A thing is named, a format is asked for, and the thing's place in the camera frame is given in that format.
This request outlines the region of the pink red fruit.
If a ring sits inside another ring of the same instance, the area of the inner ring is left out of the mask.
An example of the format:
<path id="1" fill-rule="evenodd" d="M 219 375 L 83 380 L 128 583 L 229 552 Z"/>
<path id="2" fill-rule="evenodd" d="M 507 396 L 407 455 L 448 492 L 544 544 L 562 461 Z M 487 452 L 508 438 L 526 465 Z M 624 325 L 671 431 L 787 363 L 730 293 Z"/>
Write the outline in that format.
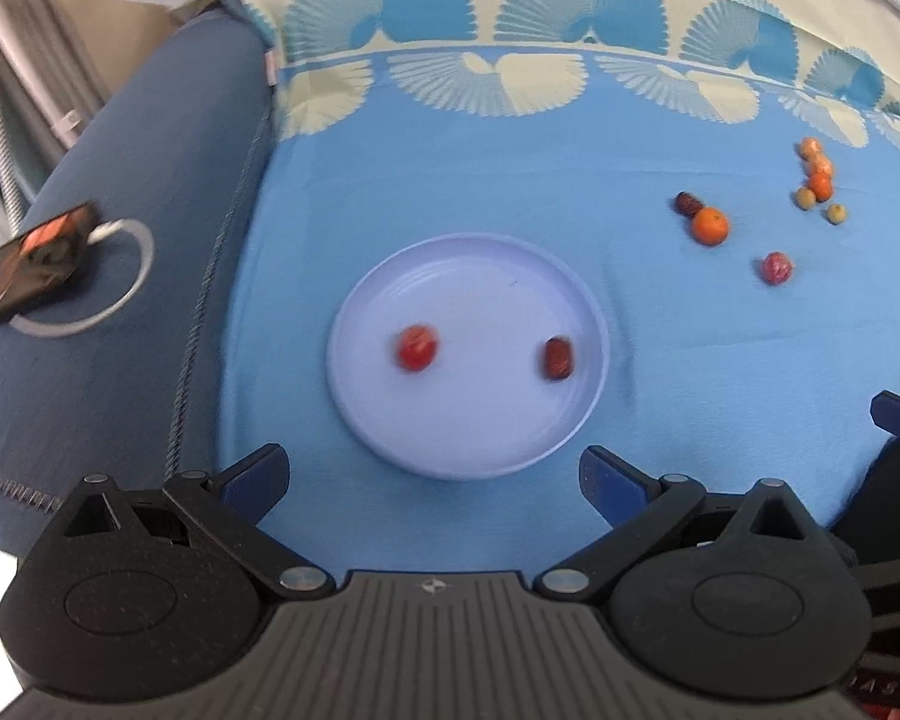
<path id="1" fill-rule="evenodd" d="M 770 252 L 759 265 L 759 275 L 769 286 L 781 286 L 792 278 L 792 260 L 784 252 Z"/>

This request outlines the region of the yellow-green longan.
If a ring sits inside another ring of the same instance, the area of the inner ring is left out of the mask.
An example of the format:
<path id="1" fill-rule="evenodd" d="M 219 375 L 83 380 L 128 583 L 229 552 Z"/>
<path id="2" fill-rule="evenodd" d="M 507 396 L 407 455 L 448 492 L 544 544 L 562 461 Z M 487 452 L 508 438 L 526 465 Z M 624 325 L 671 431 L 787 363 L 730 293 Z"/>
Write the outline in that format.
<path id="1" fill-rule="evenodd" d="M 793 200 L 802 210 L 811 210 L 816 206 L 816 195 L 809 188 L 800 187 L 793 193 Z"/>
<path id="2" fill-rule="evenodd" d="M 847 220 L 847 208 L 840 203 L 834 203 L 826 211 L 827 221 L 831 224 L 842 224 Z"/>

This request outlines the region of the orange tangerine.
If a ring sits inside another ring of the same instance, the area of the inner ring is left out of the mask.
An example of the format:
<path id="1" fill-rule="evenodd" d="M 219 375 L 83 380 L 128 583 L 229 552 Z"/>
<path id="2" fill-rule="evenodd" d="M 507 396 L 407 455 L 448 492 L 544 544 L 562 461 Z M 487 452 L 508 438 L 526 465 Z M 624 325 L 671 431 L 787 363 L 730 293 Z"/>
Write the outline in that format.
<path id="1" fill-rule="evenodd" d="M 704 206 L 692 216 L 691 234 L 699 244 L 717 247 L 730 235 L 730 218 L 715 206 Z"/>

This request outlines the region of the dark red jujube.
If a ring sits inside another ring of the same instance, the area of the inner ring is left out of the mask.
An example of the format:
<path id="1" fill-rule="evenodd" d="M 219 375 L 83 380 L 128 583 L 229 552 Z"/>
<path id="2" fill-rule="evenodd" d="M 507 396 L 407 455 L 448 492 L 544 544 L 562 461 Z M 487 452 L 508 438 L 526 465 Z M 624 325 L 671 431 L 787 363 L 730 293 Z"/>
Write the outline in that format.
<path id="1" fill-rule="evenodd" d="M 679 192 L 673 200 L 674 210 L 678 211 L 679 215 L 685 216 L 688 220 L 692 220 L 694 216 L 699 213 L 699 211 L 704 208 L 704 204 L 699 200 L 696 195 L 692 195 L 689 192 Z"/>
<path id="2" fill-rule="evenodd" d="M 543 372 L 549 380 L 566 380 L 574 372 L 574 347 L 567 337 L 551 337 L 544 343 Z"/>

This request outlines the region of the peeled tangerine piece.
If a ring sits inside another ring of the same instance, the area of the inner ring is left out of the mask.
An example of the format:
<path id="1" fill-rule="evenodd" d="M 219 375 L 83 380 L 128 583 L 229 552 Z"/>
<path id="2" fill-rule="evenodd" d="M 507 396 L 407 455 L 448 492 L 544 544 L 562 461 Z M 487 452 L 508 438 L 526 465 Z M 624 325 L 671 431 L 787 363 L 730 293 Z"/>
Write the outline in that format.
<path id="1" fill-rule="evenodd" d="M 805 161 L 811 161 L 814 160 L 814 158 L 818 158 L 820 154 L 823 154 L 823 147 L 820 144 L 820 140 L 813 137 L 803 138 L 803 140 L 798 143 L 798 154 L 800 154 Z"/>
<path id="2" fill-rule="evenodd" d="M 834 166 L 825 154 L 818 153 L 805 161 L 805 172 L 808 176 L 823 174 L 823 176 L 832 177 L 834 176 Z"/>

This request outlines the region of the dark red jujube on plate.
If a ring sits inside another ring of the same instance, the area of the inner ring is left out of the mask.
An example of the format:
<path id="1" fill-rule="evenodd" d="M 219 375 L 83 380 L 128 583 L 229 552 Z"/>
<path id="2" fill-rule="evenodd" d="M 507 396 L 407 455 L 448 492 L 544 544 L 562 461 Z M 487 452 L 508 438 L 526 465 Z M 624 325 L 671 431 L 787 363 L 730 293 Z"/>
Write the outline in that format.
<path id="1" fill-rule="evenodd" d="M 544 343 L 543 372 L 549 380 L 566 380 L 574 372 L 574 347 L 567 337 L 551 337 Z"/>

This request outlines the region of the blue sofa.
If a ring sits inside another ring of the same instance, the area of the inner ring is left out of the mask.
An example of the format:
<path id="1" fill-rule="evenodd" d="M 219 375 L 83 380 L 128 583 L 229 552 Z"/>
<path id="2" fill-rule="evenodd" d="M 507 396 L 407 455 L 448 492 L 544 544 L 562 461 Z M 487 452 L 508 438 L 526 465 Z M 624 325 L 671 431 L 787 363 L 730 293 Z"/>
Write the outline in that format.
<path id="1" fill-rule="evenodd" d="M 217 458 L 230 290 L 272 150 L 266 47 L 213 11 L 183 26 L 95 116 L 30 208 L 80 202 L 152 232 L 94 245 L 42 305 L 66 338 L 0 327 L 0 551 L 23 556 L 71 489 L 102 473 L 125 489 Z"/>

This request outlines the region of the light blue round plate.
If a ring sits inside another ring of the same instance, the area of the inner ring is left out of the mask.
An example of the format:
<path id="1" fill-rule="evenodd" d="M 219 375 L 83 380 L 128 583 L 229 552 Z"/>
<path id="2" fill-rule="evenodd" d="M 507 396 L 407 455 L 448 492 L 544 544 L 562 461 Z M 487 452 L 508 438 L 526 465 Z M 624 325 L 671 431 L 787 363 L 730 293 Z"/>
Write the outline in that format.
<path id="1" fill-rule="evenodd" d="M 400 333 L 439 335 L 421 372 L 397 360 Z M 549 380 L 551 337 L 574 347 L 574 372 Z M 580 431 L 610 367 L 605 314 L 546 250 L 493 234 L 452 234 L 372 268 L 341 304 L 326 378 L 352 434 L 383 460 L 437 479 L 521 472 Z"/>

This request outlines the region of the red cherry tomato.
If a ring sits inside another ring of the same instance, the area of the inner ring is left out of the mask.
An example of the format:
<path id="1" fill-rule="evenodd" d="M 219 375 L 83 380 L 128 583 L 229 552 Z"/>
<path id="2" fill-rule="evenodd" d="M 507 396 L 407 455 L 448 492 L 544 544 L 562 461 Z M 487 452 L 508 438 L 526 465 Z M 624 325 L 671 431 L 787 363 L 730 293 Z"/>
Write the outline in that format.
<path id="1" fill-rule="evenodd" d="M 436 359 L 439 335 L 430 325 L 409 325 L 398 338 L 397 360 L 409 372 L 421 372 Z"/>

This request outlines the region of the small orange kumquat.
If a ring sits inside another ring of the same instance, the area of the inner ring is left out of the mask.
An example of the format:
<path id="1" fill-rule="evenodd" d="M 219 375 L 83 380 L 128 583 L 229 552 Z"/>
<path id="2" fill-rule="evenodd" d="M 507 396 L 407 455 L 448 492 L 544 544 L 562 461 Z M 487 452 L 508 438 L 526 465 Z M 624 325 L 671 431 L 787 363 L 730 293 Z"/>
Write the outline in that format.
<path id="1" fill-rule="evenodd" d="M 832 199 L 834 185 L 832 177 L 823 171 L 814 171 L 806 177 L 805 187 L 813 193 L 814 200 L 818 203 L 826 203 Z"/>

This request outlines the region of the black smartphone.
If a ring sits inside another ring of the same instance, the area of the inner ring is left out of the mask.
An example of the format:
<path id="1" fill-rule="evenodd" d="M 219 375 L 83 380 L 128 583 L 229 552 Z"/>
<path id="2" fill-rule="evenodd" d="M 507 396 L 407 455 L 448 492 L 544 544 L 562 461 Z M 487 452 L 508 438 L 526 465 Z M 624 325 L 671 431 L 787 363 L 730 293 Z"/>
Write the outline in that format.
<path id="1" fill-rule="evenodd" d="M 97 205 L 81 203 L 0 247 L 0 325 L 74 280 L 99 224 Z"/>

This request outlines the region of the blue fan-pattern sofa cover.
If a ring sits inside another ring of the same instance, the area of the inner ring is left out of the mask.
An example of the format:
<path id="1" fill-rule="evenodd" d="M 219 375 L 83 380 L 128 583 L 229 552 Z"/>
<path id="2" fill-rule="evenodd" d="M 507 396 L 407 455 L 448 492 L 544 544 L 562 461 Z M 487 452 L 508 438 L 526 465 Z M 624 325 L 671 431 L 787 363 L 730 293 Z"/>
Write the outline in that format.
<path id="1" fill-rule="evenodd" d="M 276 145 L 224 346 L 224 460 L 292 468 L 266 531 L 329 572 L 538 572 L 598 538 L 605 445 L 832 523 L 900 394 L 900 4 L 893 0 L 229 0 L 276 65 Z M 798 143 L 832 199 L 802 210 Z M 699 244 L 679 192 L 730 218 Z M 842 224 L 827 221 L 834 203 Z M 521 472 L 447 481 L 352 434 L 326 378 L 347 293 L 398 250 L 496 234 L 564 262 L 605 314 L 580 431 Z M 793 275 L 759 265 L 784 252 Z"/>

